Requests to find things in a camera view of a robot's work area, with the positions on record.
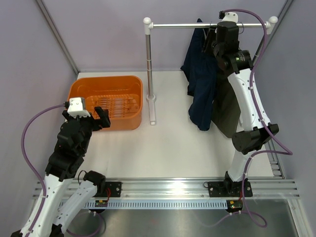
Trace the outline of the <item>aluminium mounting rail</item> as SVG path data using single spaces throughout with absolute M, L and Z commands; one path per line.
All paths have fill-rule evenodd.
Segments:
M 79 209 L 236 209 L 239 197 L 215 197 L 206 179 L 107 179 L 110 197 L 83 197 L 79 183 L 73 180 L 64 192 L 58 209 L 63 206 Z

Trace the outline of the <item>navy blue shorts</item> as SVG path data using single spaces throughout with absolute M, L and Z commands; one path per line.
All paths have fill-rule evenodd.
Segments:
M 188 81 L 187 94 L 193 97 L 188 113 L 199 130 L 208 131 L 211 124 L 217 79 L 217 61 L 204 52 L 208 28 L 195 28 L 180 68 Z

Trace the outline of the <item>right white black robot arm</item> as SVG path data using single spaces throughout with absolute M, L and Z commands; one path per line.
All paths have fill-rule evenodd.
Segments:
M 254 155 L 272 135 L 279 131 L 264 114 L 260 101 L 253 98 L 258 91 L 255 85 L 253 63 L 249 51 L 240 50 L 239 28 L 234 21 L 223 20 L 213 27 L 206 38 L 205 52 L 212 53 L 219 68 L 227 76 L 241 111 L 242 131 L 232 135 L 235 154 L 223 181 L 208 182 L 209 195 L 221 197 L 251 197 L 247 172 Z

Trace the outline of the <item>olive green shorts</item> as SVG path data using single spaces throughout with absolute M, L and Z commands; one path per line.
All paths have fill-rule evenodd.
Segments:
M 227 137 L 236 133 L 240 108 L 233 87 L 224 73 L 217 73 L 212 121 Z

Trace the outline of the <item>white metal clothes rack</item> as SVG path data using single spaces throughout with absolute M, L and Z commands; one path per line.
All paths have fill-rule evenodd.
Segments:
M 275 25 L 278 22 L 278 17 L 271 16 L 268 21 L 264 23 L 267 29 L 267 34 L 271 34 Z M 150 125 L 156 125 L 156 96 L 153 90 L 153 72 L 152 72 L 152 53 L 151 53 L 151 30 L 152 29 L 165 29 L 165 28 L 183 28 L 183 29 L 198 29 L 198 28 L 209 28 L 217 26 L 217 23 L 181 23 L 181 24 L 155 24 L 150 17 L 145 17 L 143 19 L 144 32 L 145 32 L 145 42 L 146 42 L 146 62 L 147 62 L 147 81 L 148 81 L 148 94 L 146 100 L 149 105 L 149 118 Z M 260 28 L 259 23 L 244 23 L 237 24 L 239 27 L 245 26 L 245 28 Z

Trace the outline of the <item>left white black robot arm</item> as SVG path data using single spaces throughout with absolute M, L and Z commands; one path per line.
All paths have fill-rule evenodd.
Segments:
M 78 189 L 67 202 L 60 202 L 84 161 L 92 133 L 111 125 L 108 110 L 95 107 L 99 116 L 80 108 L 71 115 L 69 103 L 63 105 L 66 121 L 57 135 L 54 152 L 49 157 L 45 177 L 40 179 L 42 192 L 25 226 L 12 233 L 13 237 L 62 237 L 72 220 L 92 197 L 106 191 L 106 177 L 98 172 L 85 174 Z

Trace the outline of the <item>orange plastic basket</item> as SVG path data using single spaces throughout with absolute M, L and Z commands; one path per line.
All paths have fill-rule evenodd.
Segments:
M 68 97 L 84 98 L 95 119 L 99 118 L 95 107 L 108 110 L 111 126 L 104 131 L 134 130 L 142 121 L 143 84 L 136 76 L 80 78 L 72 84 Z

